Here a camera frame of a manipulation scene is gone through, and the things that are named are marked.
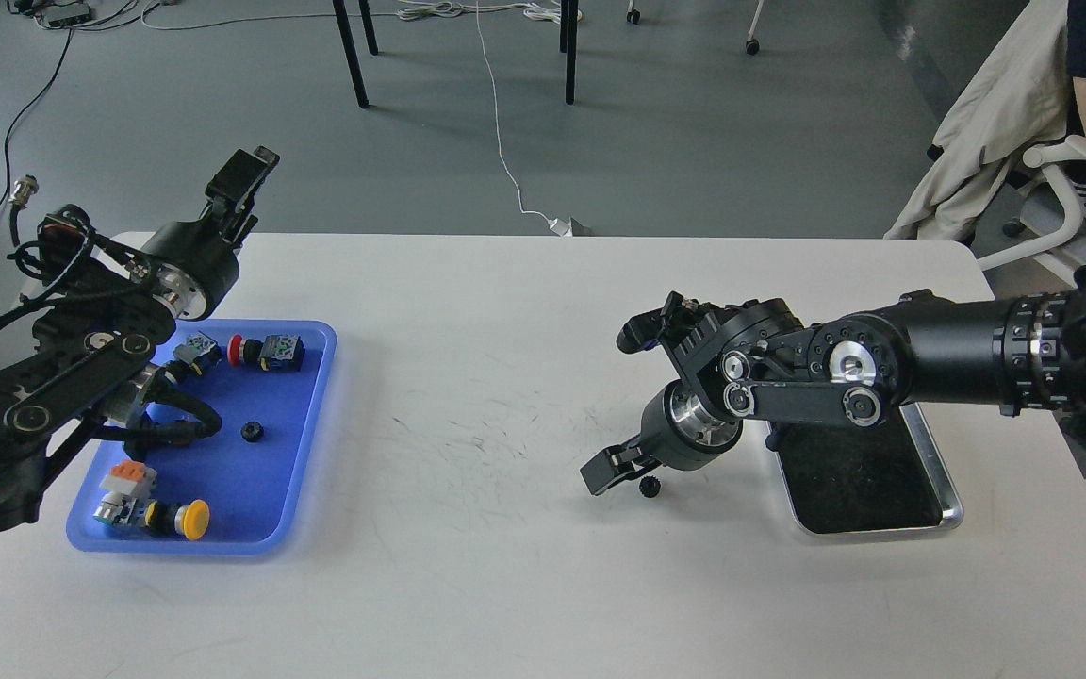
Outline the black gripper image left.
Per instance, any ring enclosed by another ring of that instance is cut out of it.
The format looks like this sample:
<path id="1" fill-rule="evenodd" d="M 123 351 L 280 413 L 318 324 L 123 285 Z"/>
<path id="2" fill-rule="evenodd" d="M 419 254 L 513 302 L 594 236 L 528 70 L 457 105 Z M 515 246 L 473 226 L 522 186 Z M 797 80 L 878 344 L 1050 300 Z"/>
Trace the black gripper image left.
<path id="1" fill-rule="evenodd" d="M 237 246 L 257 219 L 254 199 L 280 156 L 266 146 L 238 149 L 206 185 L 206 216 L 164 224 L 140 250 L 157 265 L 156 279 L 175 317 L 203 320 L 219 306 L 239 276 Z"/>

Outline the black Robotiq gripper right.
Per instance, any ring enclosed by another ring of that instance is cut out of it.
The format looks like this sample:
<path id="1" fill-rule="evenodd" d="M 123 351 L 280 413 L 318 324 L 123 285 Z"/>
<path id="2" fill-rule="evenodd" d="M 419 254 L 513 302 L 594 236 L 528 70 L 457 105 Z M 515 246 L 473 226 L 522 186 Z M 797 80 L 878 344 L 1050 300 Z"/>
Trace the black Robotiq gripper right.
<path id="1" fill-rule="evenodd" d="M 719 420 L 693 391 L 671 382 L 643 408 L 639 437 L 603 448 L 579 471 L 589 494 L 599 496 L 659 467 L 681 471 L 706 467 L 736 447 L 742 435 L 741 422 Z"/>

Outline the black robot arm image left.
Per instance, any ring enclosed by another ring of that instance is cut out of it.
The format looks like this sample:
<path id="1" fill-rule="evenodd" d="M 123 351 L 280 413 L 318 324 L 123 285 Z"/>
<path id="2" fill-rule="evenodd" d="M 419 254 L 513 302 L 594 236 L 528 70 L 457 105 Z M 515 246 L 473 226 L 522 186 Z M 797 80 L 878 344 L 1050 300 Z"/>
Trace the black robot arm image left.
<path id="1" fill-rule="evenodd" d="M 48 487 L 92 439 L 118 441 L 128 485 L 109 487 L 108 521 L 198 538 L 203 502 L 148 499 L 146 453 L 220 430 L 220 414 L 178 381 L 200 360 L 156 365 L 178 320 L 203 320 L 239 276 L 255 194 L 279 163 L 238 150 L 206 186 L 195 221 L 173 221 L 140 248 L 99 232 L 81 208 L 48 212 L 11 257 L 41 282 L 0 315 L 0 532 L 39 518 Z"/>

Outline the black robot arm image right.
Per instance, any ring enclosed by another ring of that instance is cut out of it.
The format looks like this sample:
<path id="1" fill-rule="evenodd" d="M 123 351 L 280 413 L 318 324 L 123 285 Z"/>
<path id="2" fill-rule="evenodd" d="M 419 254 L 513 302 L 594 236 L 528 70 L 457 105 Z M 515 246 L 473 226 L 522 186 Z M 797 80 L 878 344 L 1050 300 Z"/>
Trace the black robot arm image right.
<path id="1" fill-rule="evenodd" d="M 931 290 L 805 325 L 781 298 L 702 304 L 671 292 L 617 336 L 660 347 L 678 375 L 639 433 L 582 466 L 591 494 L 659 467 L 697 470 L 740 441 L 742 422 L 869 430 L 918 403 L 1060 411 L 1086 450 L 1086 266 L 1060 293 L 957 304 Z"/>

